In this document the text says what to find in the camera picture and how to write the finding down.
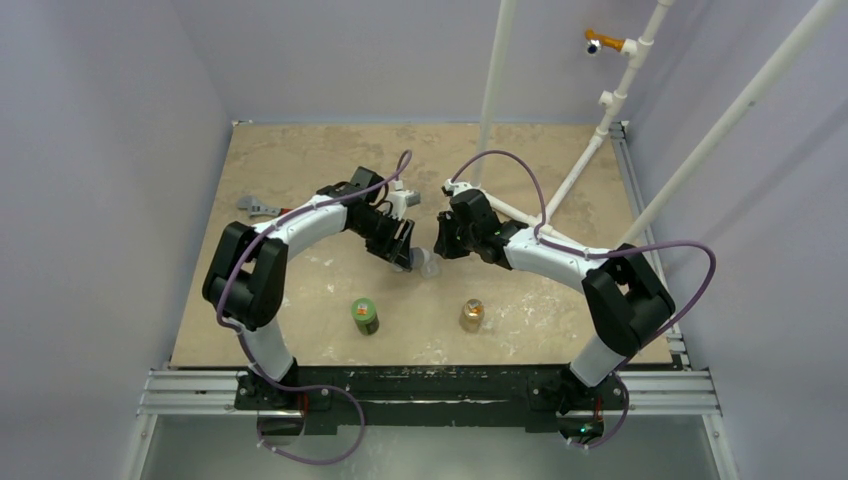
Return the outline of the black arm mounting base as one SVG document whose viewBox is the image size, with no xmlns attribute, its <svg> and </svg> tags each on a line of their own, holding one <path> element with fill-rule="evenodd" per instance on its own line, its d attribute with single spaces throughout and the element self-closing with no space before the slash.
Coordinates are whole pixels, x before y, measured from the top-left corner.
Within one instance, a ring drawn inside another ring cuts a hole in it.
<svg viewBox="0 0 848 480">
<path fill-rule="evenodd" d="M 580 383 L 565 365 L 301 366 L 278 389 L 259 375 L 237 376 L 235 409 L 298 413 L 307 433 L 338 427 L 522 428 L 594 441 L 605 415 L 628 407 L 623 381 Z"/>
</svg>

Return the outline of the clear plastic pill organizer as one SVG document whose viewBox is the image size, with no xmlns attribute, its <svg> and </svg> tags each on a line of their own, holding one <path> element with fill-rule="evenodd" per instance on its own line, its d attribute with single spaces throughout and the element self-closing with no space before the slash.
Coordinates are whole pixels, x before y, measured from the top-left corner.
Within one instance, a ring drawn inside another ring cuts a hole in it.
<svg viewBox="0 0 848 480">
<path fill-rule="evenodd" d="M 441 273 L 441 268 L 436 259 L 430 259 L 424 262 L 420 268 L 420 274 L 425 279 L 431 279 L 439 276 Z"/>
</svg>

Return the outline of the red handled adjustable wrench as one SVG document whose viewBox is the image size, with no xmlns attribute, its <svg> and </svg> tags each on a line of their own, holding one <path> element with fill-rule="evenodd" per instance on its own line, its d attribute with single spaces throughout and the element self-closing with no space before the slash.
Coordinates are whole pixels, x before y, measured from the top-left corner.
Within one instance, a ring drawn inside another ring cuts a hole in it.
<svg viewBox="0 0 848 480">
<path fill-rule="evenodd" d="M 291 211 L 291 208 L 266 204 L 255 195 L 245 195 L 236 202 L 236 208 L 243 211 L 251 221 L 278 218 Z"/>
</svg>

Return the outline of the amber pill bottle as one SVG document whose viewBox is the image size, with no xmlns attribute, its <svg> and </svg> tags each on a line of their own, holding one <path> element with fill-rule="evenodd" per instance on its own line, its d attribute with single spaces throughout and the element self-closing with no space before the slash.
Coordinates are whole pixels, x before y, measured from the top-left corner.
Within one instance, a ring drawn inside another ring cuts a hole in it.
<svg viewBox="0 0 848 480">
<path fill-rule="evenodd" d="M 480 326 L 485 318 L 485 307 L 479 299 L 469 299 L 466 301 L 459 315 L 460 327 L 469 333 L 475 333 L 480 329 Z"/>
</svg>

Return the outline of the green pill bottle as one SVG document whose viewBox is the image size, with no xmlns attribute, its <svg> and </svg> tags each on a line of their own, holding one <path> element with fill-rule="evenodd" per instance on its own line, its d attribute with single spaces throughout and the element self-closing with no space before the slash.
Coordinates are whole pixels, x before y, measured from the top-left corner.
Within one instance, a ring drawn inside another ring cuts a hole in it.
<svg viewBox="0 0 848 480">
<path fill-rule="evenodd" d="M 362 335 L 373 335 L 379 329 L 378 311 L 370 298 L 361 297 L 354 300 L 351 305 L 351 317 Z"/>
</svg>

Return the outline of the white capped dark pill bottle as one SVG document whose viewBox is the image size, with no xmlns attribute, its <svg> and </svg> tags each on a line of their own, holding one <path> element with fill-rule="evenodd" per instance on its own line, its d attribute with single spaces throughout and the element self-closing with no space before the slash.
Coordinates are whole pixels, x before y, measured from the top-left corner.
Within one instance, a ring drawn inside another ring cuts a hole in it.
<svg viewBox="0 0 848 480">
<path fill-rule="evenodd" d="M 409 251 L 409 266 L 403 267 L 400 265 L 394 265 L 393 268 L 396 272 L 418 271 L 422 276 L 424 276 L 424 272 L 428 268 L 431 258 L 432 254 L 429 250 L 420 247 L 412 247 Z"/>
</svg>

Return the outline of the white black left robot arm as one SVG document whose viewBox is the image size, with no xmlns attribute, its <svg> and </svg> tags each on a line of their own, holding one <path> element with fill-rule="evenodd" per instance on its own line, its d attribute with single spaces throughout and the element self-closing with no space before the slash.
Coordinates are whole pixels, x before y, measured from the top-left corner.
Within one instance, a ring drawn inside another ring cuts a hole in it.
<svg viewBox="0 0 848 480">
<path fill-rule="evenodd" d="M 414 223 L 405 215 L 420 201 L 420 193 L 397 178 L 359 167 L 350 180 L 317 190 L 307 203 L 274 220 L 225 227 L 202 296 L 217 323 L 237 335 L 250 370 L 262 378 L 259 395 L 272 408 L 289 407 L 302 389 L 276 320 L 288 262 L 322 239 L 350 230 L 364 239 L 368 253 L 411 271 L 419 257 L 411 247 Z"/>
</svg>

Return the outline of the aluminium extrusion frame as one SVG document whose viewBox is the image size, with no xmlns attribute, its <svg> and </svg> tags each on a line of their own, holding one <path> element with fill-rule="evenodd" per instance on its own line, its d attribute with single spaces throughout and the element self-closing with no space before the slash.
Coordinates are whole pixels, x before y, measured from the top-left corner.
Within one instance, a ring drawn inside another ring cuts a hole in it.
<svg viewBox="0 0 848 480">
<path fill-rule="evenodd" d="M 613 415 L 713 414 L 704 373 L 638 355 L 687 312 L 609 148 L 578 200 L 543 194 L 584 129 L 238 126 L 167 369 L 140 411 L 253 420 L 261 449 L 383 427 L 519 428 L 581 450 Z"/>
</svg>

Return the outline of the white PVC pipe frame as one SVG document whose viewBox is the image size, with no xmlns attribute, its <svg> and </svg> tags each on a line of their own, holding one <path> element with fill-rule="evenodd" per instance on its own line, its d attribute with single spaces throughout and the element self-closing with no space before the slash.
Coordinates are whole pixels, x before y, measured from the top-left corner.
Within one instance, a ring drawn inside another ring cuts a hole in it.
<svg viewBox="0 0 848 480">
<path fill-rule="evenodd" d="M 498 114 L 595 124 L 595 99 L 625 71 L 580 53 L 585 29 L 639 35 L 651 1 L 521 1 Z M 645 199 L 708 135 L 812 9 L 809 1 L 678 1 L 629 89 L 619 118 Z M 722 252 L 829 253 L 847 246 L 847 12 L 807 47 L 669 198 L 662 239 L 697 238 Z"/>
</svg>

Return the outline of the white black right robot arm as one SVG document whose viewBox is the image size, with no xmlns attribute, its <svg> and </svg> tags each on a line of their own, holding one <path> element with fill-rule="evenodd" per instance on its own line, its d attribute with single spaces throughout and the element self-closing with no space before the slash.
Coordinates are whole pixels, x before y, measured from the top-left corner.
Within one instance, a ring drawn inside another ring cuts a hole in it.
<svg viewBox="0 0 848 480">
<path fill-rule="evenodd" d="M 584 296 L 595 333 L 561 381 L 569 404 L 584 407 L 596 399 L 600 383 L 635 356 L 675 312 L 675 302 L 654 269 L 630 245 L 583 253 L 536 236 L 526 223 L 500 220 L 479 189 L 454 186 L 443 193 L 449 208 L 437 216 L 439 256 L 476 254 L 487 264 L 537 274 Z"/>
</svg>

